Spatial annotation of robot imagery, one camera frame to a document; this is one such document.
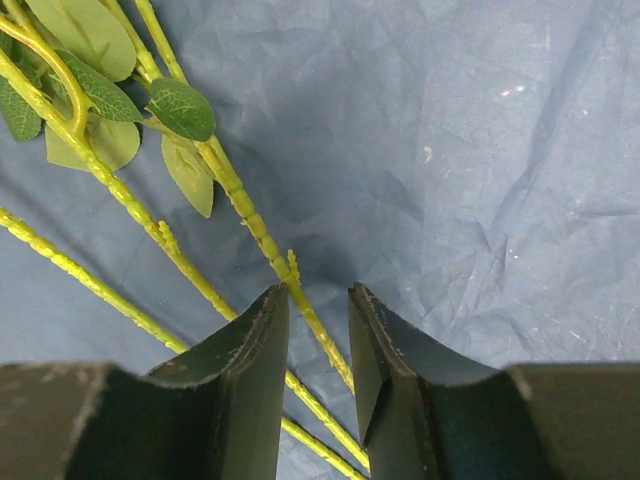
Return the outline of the blue wrapping paper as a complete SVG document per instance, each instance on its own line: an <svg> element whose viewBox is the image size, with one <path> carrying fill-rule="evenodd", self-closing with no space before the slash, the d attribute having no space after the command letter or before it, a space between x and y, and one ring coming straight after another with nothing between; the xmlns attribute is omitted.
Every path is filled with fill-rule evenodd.
<svg viewBox="0 0 640 480"><path fill-rule="evenodd" d="M639 367L639 1L152 1L345 360L348 288L460 354ZM240 313L278 282L161 133L118 171ZM187 345L226 326L88 172L1 117L1 206ZM175 354L1 227L1 364Z"/></svg>

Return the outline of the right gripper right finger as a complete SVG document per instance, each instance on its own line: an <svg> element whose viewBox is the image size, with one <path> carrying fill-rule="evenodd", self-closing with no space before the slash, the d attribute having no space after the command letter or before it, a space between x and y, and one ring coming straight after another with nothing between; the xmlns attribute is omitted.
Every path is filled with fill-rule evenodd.
<svg viewBox="0 0 640 480"><path fill-rule="evenodd" d="M348 293L359 436L375 479L635 479L635 363L492 368L366 285Z"/></svg>

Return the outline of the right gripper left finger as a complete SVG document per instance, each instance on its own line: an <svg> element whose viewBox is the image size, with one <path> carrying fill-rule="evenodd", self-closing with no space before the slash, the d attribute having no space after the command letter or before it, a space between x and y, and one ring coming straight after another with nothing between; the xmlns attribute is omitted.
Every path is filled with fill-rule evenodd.
<svg viewBox="0 0 640 480"><path fill-rule="evenodd" d="M272 479L289 300L269 287L149 373L112 362L1 369L5 479Z"/></svg>

